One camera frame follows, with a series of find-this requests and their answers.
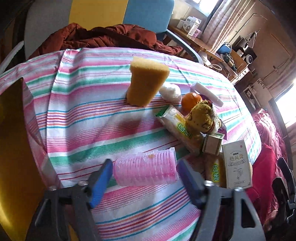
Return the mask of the white tall carton box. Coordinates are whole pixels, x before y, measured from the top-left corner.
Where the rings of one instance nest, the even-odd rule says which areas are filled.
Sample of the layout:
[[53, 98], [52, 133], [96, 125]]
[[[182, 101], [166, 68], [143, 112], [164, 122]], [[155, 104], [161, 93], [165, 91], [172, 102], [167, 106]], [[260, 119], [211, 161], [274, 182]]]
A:
[[226, 186], [229, 189], [252, 187], [252, 169], [243, 140], [224, 144], [222, 152], [226, 170]]

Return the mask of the green medicine box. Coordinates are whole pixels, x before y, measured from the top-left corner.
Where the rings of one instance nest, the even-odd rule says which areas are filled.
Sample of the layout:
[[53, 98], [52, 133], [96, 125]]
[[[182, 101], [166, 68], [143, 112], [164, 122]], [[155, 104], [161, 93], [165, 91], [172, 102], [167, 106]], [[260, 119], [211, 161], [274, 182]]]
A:
[[223, 133], [206, 135], [202, 149], [203, 153], [218, 156], [224, 136]]

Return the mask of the pink hair roller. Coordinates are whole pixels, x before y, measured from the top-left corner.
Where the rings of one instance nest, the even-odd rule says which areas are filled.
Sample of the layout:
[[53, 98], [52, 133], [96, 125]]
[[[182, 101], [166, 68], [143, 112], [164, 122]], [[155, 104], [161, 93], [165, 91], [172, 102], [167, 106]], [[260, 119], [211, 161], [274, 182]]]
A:
[[117, 158], [113, 164], [113, 175], [120, 186], [172, 184], [179, 179], [175, 148]]

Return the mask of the yellow green snack packet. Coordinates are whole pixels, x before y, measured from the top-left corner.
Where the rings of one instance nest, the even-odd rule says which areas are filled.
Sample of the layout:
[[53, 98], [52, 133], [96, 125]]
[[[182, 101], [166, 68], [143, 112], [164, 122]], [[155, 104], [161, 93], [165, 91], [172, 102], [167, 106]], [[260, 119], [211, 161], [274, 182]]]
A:
[[190, 153], [199, 156], [204, 137], [189, 131], [185, 117], [173, 105], [162, 108], [156, 118]]

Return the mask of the yellow patterned sock roll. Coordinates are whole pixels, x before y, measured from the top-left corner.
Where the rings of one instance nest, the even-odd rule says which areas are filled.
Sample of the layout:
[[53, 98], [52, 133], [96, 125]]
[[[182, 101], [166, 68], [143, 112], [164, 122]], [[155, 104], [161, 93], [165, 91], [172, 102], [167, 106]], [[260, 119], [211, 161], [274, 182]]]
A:
[[196, 104], [186, 116], [185, 124], [191, 133], [204, 134], [215, 134], [222, 126], [222, 122], [209, 100], [203, 100]]

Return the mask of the white foam block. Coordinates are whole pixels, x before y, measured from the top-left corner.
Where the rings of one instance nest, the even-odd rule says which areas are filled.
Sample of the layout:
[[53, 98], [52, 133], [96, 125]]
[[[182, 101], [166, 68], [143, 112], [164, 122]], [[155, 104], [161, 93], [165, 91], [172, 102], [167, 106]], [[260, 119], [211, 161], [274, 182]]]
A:
[[224, 105], [223, 101], [220, 100], [218, 96], [212, 93], [207, 87], [200, 84], [199, 82], [195, 82], [191, 85], [191, 89], [197, 91], [198, 93], [208, 97], [208, 99], [216, 106], [222, 107]]

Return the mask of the white plastic bag ball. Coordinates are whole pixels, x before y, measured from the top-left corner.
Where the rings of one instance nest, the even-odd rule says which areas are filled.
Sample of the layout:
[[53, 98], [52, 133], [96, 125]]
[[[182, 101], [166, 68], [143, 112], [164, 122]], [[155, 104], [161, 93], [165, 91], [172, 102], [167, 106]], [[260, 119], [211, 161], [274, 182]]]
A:
[[181, 89], [176, 84], [165, 82], [159, 89], [161, 97], [168, 102], [177, 103], [182, 100]]

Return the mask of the yellow sponge block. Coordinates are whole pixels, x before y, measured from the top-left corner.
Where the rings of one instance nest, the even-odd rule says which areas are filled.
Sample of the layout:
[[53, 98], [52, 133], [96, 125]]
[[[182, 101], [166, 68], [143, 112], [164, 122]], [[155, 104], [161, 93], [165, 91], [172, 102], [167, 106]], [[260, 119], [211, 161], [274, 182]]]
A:
[[157, 94], [170, 74], [168, 66], [145, 58], [134, 57], [126, 101], [131, 106], [145, 107]]

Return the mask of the red quilt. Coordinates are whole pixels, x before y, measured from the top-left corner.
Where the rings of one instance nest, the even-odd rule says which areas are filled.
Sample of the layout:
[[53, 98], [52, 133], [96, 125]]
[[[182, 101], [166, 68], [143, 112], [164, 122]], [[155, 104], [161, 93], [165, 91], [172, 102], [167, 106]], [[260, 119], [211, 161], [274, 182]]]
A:
[[261, 152], [252, 165], [252, 187], [246, 190], [262, 224], [278, 210], [278, 200], [272, 188], [273, 180], [280, 177], [286, 180], [278, 166], [278, 159], [287, 159], [285, 142], [280, 129], [264, 109], [252, 115], [261, 140]]

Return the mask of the orange tangerine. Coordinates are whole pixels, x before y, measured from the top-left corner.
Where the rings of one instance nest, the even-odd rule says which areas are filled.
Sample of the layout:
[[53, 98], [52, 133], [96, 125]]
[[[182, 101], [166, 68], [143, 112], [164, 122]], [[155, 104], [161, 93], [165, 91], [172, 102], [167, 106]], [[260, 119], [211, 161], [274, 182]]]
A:
[[201, 95], [197, 93], [190, 92], [185, 94], [181, 101], [183, 111], [185, 113], [189, 113], [192, 110], [192, 108], [196, 106], [198, 103], [200, 103], [202, 100], [203, 99]]

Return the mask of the striped bed sheet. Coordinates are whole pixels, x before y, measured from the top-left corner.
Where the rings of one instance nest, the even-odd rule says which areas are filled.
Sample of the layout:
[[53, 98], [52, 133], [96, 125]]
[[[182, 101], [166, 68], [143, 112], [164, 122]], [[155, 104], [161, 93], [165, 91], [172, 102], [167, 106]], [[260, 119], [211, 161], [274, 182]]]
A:
[[[199, 82], [223, 101], [215, 108], [227, 128], [226, 142], [243, 140], [250, 163], [261, 152], [253, 118], [230, 81], [200, 63], [163, 53], [95, 48], [62, 50], [33, 58], [1, 75], [1, 91], [23, 79], [25, 123], [35, 163], [47, 185], [68, 187], [98, 170], [105, 159], [174, 147], [178, 159], [197, 158], [156, 118], [167, 102], [126, 103], [133, 57], [163, 63], [167, 82], [182, 94]], [[146, 187], [109, 182], [92, 211], [103, 240], [188, 240], [200, 215], [181, 181]]]

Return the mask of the wooden desk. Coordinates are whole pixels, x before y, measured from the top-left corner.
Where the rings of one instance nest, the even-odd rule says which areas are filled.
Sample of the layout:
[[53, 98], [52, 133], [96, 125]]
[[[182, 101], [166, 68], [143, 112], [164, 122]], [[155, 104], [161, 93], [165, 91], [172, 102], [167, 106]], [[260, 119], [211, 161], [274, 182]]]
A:
[[235, 85], [239, 80], [241, 80], [245, 75], [250, 73], [250, 70], [247, 66], [247, 63], [233, 50], [231, 51], [230, 55], [233, 59], [233, 65], [237, 67], [236, 71], [231, 69], [231, 66], [226, 63], [221, 55], [210, 51], [210, 48], [202, 42], [200, 39], [192, 38], [188, 36], [185, 32], [179, 30], [177, 27], [168, 26], [168, 29], [184, 40], [187, 44], [189, 44], [193, 49], [197, 52], [201, 51], [202, 53], [207, 54], [207, 59], [211, 62], [211, 64], [217, 64], [220, 66], [216, 67], [216, 71], [222, 73], [228, 80]]

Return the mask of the pink small box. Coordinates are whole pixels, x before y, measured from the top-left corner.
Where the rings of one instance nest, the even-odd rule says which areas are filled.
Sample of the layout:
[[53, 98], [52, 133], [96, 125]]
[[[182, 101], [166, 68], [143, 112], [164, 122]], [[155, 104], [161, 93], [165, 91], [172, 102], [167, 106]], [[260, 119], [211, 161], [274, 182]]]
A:
[[201, 35], [202, 35], [202, 31], [201, 30], [199, 30], [199, 29], [196, 29], [196, 31], [194, 32], [194, 34], [193, 34], [193, 37], [195, 37], [195, 38], [200, 38], [201, 37]]

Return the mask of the white product box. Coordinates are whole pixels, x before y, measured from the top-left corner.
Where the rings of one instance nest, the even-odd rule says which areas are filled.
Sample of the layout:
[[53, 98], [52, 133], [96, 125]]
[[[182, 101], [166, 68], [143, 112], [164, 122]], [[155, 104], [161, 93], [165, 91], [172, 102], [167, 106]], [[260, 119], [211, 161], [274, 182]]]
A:
[[192, 37], [200, 24], [201, 24], [200, 19], [194, 16], [189, 16], [186, 18], [186, 20], [183, 23], [183, 29], [188, 36]]

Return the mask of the dark red jacket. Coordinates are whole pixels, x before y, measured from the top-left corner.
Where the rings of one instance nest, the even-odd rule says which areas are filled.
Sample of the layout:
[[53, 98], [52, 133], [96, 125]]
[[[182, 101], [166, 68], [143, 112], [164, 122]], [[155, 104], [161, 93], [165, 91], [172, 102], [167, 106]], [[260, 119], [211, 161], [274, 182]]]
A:
[[29, 58], [66, 49], [98, 47], [144, 49], [174, 56], [184, 50], [180, 46], [165, 45], [157, 39], [156, 33], [138, 25], [119, 24], [87, 30], [71, 23], [52, 33]]

